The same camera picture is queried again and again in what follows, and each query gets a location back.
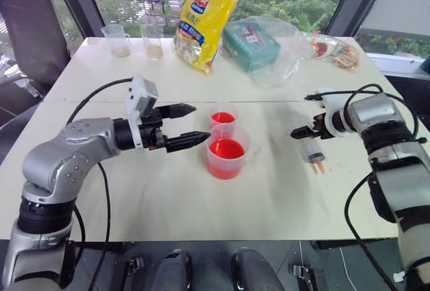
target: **food package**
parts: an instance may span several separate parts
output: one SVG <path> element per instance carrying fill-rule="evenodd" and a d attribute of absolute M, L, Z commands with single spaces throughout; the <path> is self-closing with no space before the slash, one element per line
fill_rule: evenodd
<path fill-rule="evenodd" d="M 314 53 L 298 28 L 272 17 L 251 16 L 228 22 L 222 33 L 221 54 L 262 87 L 285 85 L 302 61 Z"/>
<path fill-rule="evenodd" d="M 245 71 L 273 64 L 280 44 L 257 22 L 229 22 L 222 33 L 222 44 Z"/>
<path fill-rule="evenodd" d="M 176 52 L 209 74 L 221 32 L 238 0 L 185 1 L 175 33 Z"/>
<path fill-rule="evenodd" d="M 357 68 L 359 54 L 353 46 L 325 34 L 303 32 L 303 36 L 313 45 L 314 58 L 331 60 L 336 66 L 344 69 Z"/>

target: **black chair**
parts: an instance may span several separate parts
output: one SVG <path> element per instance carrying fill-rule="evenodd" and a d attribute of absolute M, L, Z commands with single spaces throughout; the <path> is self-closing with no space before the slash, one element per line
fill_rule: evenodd
<path fill-rule="evenodd" d="M 51 0 L 0 0 L 0 13 L 19 69 L 45 95 L 70 61 Z M 0 163 L 35 110 L 28 109 L 39 102 L 14 83 L 0 86 L 0 107 L 19 115 L 0 129 Z"/>

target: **red liquid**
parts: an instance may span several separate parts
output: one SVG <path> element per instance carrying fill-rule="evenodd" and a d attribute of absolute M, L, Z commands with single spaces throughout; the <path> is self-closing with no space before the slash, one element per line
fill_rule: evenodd
<path fill-rule="evenodd" d="M 209 149 L 217 155 L 220 158 L 223 159 L 236 159 L 239 157 L 242 157 L 245 154 L 245 150 L 243 147 L 236 141 L 231 140 L 229 138 L 222 138 L 220 140 L 217 140 L 213 142 Z M 236 177 L 239 172 L 241 172 L 241 168 L 232 170 L 232 171 L 226 171 L 219 168 L 216 168 L 215 166 L 211 165 L 209 163 L 209 172 L 217 178 L 220 179 L 231 179 Z"/>
<path fill-rule="evenodd" d="M 234 116 L 227 112 L 218 112 L 212 115 L 212 119 L 219 123 L 231 123 L 234 122 Z"/>

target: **empty measuring cup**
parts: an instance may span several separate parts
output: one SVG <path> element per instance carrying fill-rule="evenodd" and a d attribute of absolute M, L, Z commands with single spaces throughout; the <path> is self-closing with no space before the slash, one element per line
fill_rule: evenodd
<path fill-rule="evenodd" d="M 121 58 L 130 54 L 130 35 L 124 32 L 123 26 L 120 24 L 108 24 L 102 27 L 101 32 L 103 32 L 114 56 Z"/>
<path fill-rule="evenodd" d="M 163 57 L 161 38 L 163 37 L 163 26 L 157 24 L 157 17 L 154 15 L 144 15 L 139 19 L 140 34 L 142 34 L 146 53 L 151 59 Z"/>
<path fill-rule="evenodd" d="M 231 123 L 214 126 L 206 140 L 208 170 L 214 177 L 232 179 L 255 151 L 244 128 Z"/>
<path fill-rule="evenodd" d="M 215 103 L 210 109 L 209 127 L 213 128 L 222 123 L 235 123 L 239 113 L 232 103 Z"/>

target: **label on box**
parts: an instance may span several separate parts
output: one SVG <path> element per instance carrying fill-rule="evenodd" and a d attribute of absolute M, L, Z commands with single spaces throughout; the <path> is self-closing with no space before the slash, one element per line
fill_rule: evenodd
<path fill-rule="evenodd" d="M 255 26 L 249 25 L 242 28 L 242 33 L 242 38 L 244 38 L 249 44 L 259 44 L 260 46 L 265 46 L 263 37 Z"/>

